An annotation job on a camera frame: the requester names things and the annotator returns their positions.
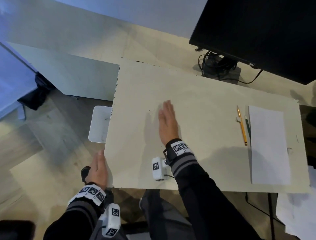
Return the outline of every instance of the computer monitor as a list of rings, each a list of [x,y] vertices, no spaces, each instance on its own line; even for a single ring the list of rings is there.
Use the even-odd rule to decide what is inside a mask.
[[[316,1],[207,1],[190,44],[287,79],[316,79]]]

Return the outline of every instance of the green pencil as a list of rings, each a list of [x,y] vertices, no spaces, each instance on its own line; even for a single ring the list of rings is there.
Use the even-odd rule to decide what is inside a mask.
[[[249,122],[248,122],[248,119],[247,119],[246,115],[245,115],[245,120],[246,120],[246,125],[247,125],[247,129],[248,129],[249,138],[251,140],[251,130],[250,130]]]

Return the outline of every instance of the black sleeve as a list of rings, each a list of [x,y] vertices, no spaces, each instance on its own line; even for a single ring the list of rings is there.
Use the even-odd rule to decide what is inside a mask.
[[[166,148],[176,141],[181,140],[170,141]],[[170,167],[197,240],[261,239],[199,165],[194,154],[178,156]]]
[[[102,204],[99,207],[90,199],[76,198],[47,228],[43,240],[89,240],[101,214]]]

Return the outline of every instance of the leg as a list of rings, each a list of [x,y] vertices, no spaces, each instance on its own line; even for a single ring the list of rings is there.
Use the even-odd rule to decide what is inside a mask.
[[[160,197],[159,190],[148,189],[140,201],[152,240],[195,240],[192,225],[170,203]]]
[[[106,209],[110,203],[114,202],[114,196],[113,196],[112,190],[106,189],[105,193],[106,193],[106,198],[104,199],[104,209]],[[96,225],[93,233],[91,234],[90,240],[108,239],[108,238],[105,238],[102,236],[102,233],[101,233],[102,230],[99,230],[100,227],[102,227],[102,221],[98,220],[97,225]],[[119,229],[119,231],[116,233],[116,235],[111,239],[112,240],[128,240],[122,227]]]

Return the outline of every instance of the gray floor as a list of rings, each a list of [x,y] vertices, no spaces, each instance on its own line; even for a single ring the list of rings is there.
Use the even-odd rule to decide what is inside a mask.
[[[0,219],[35,222],[35,239],[64,212],[68,200],[82,186],[80,170],[103,144],[88,140],[91,116],[96,105],[112,102],[75,99],[54,91],[38,111],[26,108],[27,120],[12,112],[0,120]],[[143,189],[114,189],[121,207],[122,223],[143,221],[138,208]],[[227,198],[250,222],[258,234],[270,239],[269,217],[248,205],[245,193],[225,192]],[[162,190],[161,196],[187,212],[178,191]],[[267,194],[251,193],[250,202],[268,212]],[[295,239],[275,222],[276,239]]]

